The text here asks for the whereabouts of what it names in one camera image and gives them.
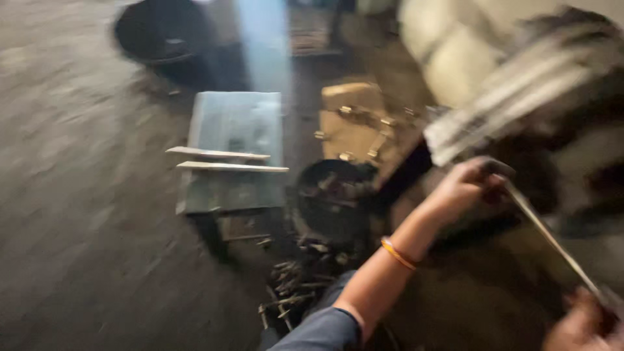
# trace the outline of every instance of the wrist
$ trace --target wrist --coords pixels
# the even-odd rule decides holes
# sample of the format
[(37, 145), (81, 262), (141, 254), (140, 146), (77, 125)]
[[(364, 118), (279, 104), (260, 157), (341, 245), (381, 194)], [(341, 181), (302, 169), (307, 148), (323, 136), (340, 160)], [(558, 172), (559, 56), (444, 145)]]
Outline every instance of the wrist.
[(410, 214), (410, 216), (412, 215), (423, 227), (435, 232), (451, 221), (448, 218), (449, 211), (429, 199), (425, 199), (425, 201), (418, 205)]
[(390, 240), (398, 252), (418, 262), (424, 257), (440, 228), (436, 213), (419, 206), (409, 214)]

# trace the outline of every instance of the metal sheet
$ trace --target metal sheet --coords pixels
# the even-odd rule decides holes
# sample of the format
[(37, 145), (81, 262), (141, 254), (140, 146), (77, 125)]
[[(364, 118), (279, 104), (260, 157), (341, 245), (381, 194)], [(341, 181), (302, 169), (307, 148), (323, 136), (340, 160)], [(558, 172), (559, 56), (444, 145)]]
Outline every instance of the metal sheet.
[(608, 89), (596, 85), (621, 74), (623, 48), (619, 32), (604, 24), (581, 22), (545, 35), (493, 72), (473, 101), (425, 128), (433, 162), (470, 157), (538, 122), (556, 127), (562, 116), (618, 97), (621, 80)]
[[(201, 92), (195, 97), (188, 146), (270, 155), (265, 166), (282, 166), (280, 93)], [(284, 176), (251, 172), (190, 171), (179, 212), (280, 207)]]

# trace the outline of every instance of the blue sleeve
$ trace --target blue sleeve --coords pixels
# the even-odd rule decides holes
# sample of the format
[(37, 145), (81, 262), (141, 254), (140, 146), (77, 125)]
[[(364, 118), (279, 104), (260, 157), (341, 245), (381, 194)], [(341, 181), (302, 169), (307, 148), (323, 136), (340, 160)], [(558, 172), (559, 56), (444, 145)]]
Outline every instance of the blue sleeve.
[(327, 307), (304, 319), (269, 351), (357, 350), (360, 340), (355, 318), (343, 309)]

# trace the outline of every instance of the black bucket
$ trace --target black bucket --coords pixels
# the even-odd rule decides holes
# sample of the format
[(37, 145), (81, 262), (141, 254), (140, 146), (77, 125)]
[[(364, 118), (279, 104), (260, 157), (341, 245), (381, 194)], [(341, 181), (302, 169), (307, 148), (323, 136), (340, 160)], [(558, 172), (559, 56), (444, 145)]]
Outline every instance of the black bucket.
[(143, 0), (127, 6), (115, 38), (128, 58), (173, 83), (204, 91), (213, 87), (214, 30), (191, 0)]
[(350, 162), (326, 159), (308, 166), (297, 181), (298, 208), (308, 227), (327, 238), (332, 245), (351, 245), (368, 238), (368, 210), (358, 202), (356, 207), (338, 206), (319, 197), (303, 196), (330, 174), (338, 182), (367, 182), (373, 177), (370, 169)]

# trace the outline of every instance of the orange bangle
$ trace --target orange bangle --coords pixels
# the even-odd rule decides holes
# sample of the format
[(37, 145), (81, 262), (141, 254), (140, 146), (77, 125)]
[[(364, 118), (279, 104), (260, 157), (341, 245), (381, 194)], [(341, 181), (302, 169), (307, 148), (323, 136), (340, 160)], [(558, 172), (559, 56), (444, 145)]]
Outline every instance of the orange bangle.
[(407, 267), (407, 268), (409, 268), (411, 270), (416, 270), (416, 265), (414, 263), (412, 263), (410, 260), (404, 258), (399, 252), (394, 250), (394, 247), (392, 246), (392, 243), (388, 239), (389, 239), (389, 237), (381, 238), (381, 246), (383, 246), (384, 249), (386, 249), (388, 252), (390, 252), (390, 254), (392, 256), (394, 256), (394, 258), (397, 261), (399, 261), (402, 265), (404, 265), (405, 267)]

